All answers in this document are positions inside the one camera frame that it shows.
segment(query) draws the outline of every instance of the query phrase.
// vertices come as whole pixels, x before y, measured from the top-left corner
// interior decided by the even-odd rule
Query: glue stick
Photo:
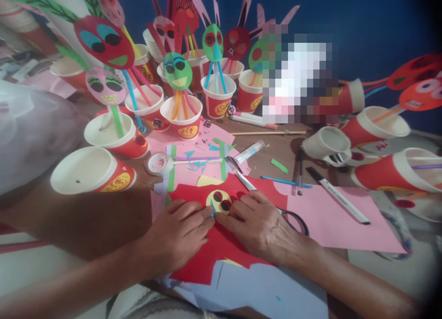
[[[257,153],[260,149],[262,149],[265,146],[264,141],[263,140],[259,140],[257,141],[255,144],[252,144],[251,146],[249,146],[247,149],[245,149],[244,151],[242,151],[240,154],[238,154],[236,157],[234,157],[233,159],[235,160],[235,162],[238,165],[241,165],[243,162],[245,162],[246,160],[248,160],[252,155],[254,155],[255,153]]]

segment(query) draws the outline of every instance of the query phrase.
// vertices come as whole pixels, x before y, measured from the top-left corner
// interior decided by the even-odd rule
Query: table
[[[97,106],[85,99],[76,104],[89,116],[103,109],[103,106]],[[267,130],[228,119],[212,122],[231,133]],[[311,132],[312,128],[303,124],[286,124],[279,126],[278,130]],[[260,139],[269,145],[248,160],[251,177],[265,175],[296,181],[295,156],[303,138],[305,136],[299,135],[237,136],[234,143],[238,142],[236,149],[239,152]],[[140,160],[121,158],[135,168],[138,174],[136,183],[125,192],[61,195],[49,184],[51,169],[27,185],[1,197],[0,221],[86,260],[109,253],[142,236],[152,223],[150,190],[162,179],[145,172],[144,161],[148,156]],[[289,174],[271,165],[272,158],[285,165]],[[315,166],[332,184],[337,185],[335,169],[328,168],[325,163],[306,157],[304,166]],[[308,173],[304,175],[305,183],[314,184]],[[346,250],[333,251],[347,259]],[[171,294],[170,290],[163,290],[153,282],[147,282],[146,285]],[[328,301],[330,318],[355,317],[354,312],[341,302],[330,296]],[[259,314],[249,308],[235,310],[234,313],[259,318]]]

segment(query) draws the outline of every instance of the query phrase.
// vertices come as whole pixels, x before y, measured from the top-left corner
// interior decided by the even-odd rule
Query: hand
[[[259,190],[233,202],[229,215],[215,214],[216,221],[230,230],[246,249],[277,265],[292,266],[293,260],[313,249],[315,241],[294,231],[278,209]]]
[[[138,240],[143,252],[143,278],[161,277],[183,267],[208,239],[215,224],[213,207],[198,202],[173,201]]]

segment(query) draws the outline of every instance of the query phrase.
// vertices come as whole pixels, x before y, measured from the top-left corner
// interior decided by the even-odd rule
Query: blue backdrop
[[[136,43],[144,43],[142,32],[152,22],[155,11],[151,0],[119,0],[126,15],[126,27]],[[213,17],[212,0],[202,0]],[[221,31],[238,23],[242,0],[217,0]],[[159,0],[163,14],[167,0]],[[391,75],[413,58],[437,50],[437,31],[429,21],[423,0],[253,0],[246,27],[256,28],[256,4],[264,7],[266,20],[280,23],[295,5],[301,5],[289,25],[289,33],[331,34],[337,51],[339,78],[375,81]],[[204,26],[196,33],[201,41]],[[400,91],[382,90],[367,98],[367,105],[391,107]],[[402,115],[411,128],[442,134],[438,116],[442,109],[406,111]]]

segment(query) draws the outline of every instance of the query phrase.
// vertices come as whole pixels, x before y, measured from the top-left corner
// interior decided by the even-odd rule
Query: white marker
[[[325,179],[313,167],[307,167],[305,170],[313,177],[313,179],[322,184],[322,186],[335,197],[361,224],[371,225],[371,222],[363,215],[352,203],[348,201],[329,181]]]

